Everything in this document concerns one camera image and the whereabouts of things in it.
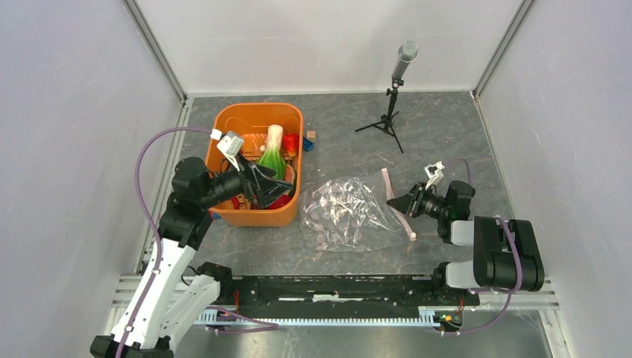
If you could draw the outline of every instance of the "blue object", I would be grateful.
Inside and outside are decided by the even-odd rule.
[[[303,150],[312,151],[312,149],[314,149],[314,143],[311,140],[303,137]]]

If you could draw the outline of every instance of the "green vegetable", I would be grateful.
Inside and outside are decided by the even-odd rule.
[[[274,169],[274,177],[283,180],[285,177],[285,161],[281,157],[281,139],[283,138],[283,127],[271,125],[268,128],[268,138],[265,139],[265,151],[257,160],[257,164],[266,168]]]

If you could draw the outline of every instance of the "wooden block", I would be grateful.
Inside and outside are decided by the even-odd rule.
[[[316,143],[316,131],[307,131],[305,135],[311,142]]]

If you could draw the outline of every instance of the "tripod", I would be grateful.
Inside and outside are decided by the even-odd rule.
[[[378,122],[371,123],[370,125],[365,125],[364,127],[355,130],[355,132],[359,132],[371,127],[381,130],[382,132],[395,138],[397,146],[399,146],[399,150],[402,152],[402,154],[404,153],[404,150],[402,149],[402,145],[399,143],[399,139],[397,139],[397,134],[395,134],[395,130],[393,129],[393,118],[397,116],[399,111],[393,113],[393,110],[395,109],[395,102],[397,102],[397,89],[403,84],[404,81],[402,80],[393,81],[393,88],[386,89],[386,95],[389,95],[391,97],[391,101],[388,103],[388,112],[386,114],[382,114]]]

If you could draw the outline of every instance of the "microphone grille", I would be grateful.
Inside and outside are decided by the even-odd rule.
[[[399,47],[399,58],[404,62],[413,62],[418,53],[419,46],[414,41],[408,41]]]

